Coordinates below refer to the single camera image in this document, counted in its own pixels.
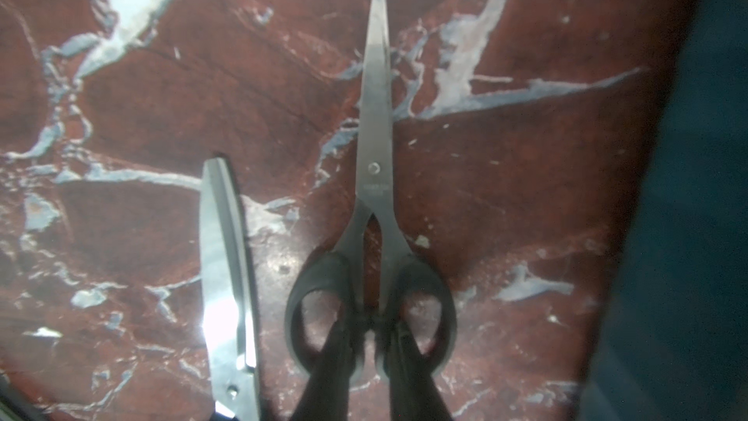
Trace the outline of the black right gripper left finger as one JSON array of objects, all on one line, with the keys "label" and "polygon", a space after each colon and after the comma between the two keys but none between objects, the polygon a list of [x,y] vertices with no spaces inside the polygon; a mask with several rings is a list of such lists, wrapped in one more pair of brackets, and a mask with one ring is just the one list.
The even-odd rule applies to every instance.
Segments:
[{"label": "black right gripper left finger", "polygon": [[332,325],[291,420],[348,419],[359,330],[355,318],[341,318]]}]

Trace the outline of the large black handled scissors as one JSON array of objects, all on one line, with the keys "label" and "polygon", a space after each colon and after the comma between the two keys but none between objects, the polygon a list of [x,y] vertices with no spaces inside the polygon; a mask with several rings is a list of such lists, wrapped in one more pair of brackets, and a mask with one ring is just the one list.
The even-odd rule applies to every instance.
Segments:
[{"label": "large black handled scissors", "polygon": [[199,249],[202,329],[215,411],[232,420],[260,420],[253,269],[243,206],[223,157],[204,163]]}]

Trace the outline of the medium black handled scissors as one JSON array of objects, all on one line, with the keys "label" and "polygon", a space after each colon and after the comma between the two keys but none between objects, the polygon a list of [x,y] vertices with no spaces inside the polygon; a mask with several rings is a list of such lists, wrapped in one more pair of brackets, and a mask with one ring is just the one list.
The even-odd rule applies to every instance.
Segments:
[{"label": "medium black handled scissors", "polygon": [[[364,235],[370,221],[381,232],[378,307],[367,310],[364,299]],[[376,366],[386,376],[389,334],[399,320],[403,300],[429,294],[440,303],[436,344],[425,354],[427,370],[437,374],[451,357],[457,336],[456,306],[446,282],[415,255],[395,215],[393,177],[392,65],[387,0],[371,0],[362,63],[360,124],[356,148],[356,188],[352,216],[330,250],[310,261],[299,273],[286,304],[286,345],[305,374],[312,374],[321,353],[306,349],[301,322],[303,299],[329,292],[343,306],[342,321],[352,333],[354,373],[362,370],[363,340],[376,335]]]}]

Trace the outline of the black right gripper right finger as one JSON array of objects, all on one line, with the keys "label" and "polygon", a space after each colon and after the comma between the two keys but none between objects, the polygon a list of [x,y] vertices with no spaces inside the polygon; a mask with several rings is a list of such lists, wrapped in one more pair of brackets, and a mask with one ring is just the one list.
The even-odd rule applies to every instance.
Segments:
[{"label": "black right gripper right finger", "polygon": [[379,370],[389,380],[391,420],[452,420],[405,321],[379,319]]}]

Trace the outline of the teal plastic storage box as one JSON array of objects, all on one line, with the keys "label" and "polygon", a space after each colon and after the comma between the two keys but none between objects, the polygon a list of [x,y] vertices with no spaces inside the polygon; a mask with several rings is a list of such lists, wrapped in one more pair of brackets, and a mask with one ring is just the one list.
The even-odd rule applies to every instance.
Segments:
[{"label": "teal plastic storage box", "polygon": [[747,416],[747,0],[700,0],[580,420]]}]

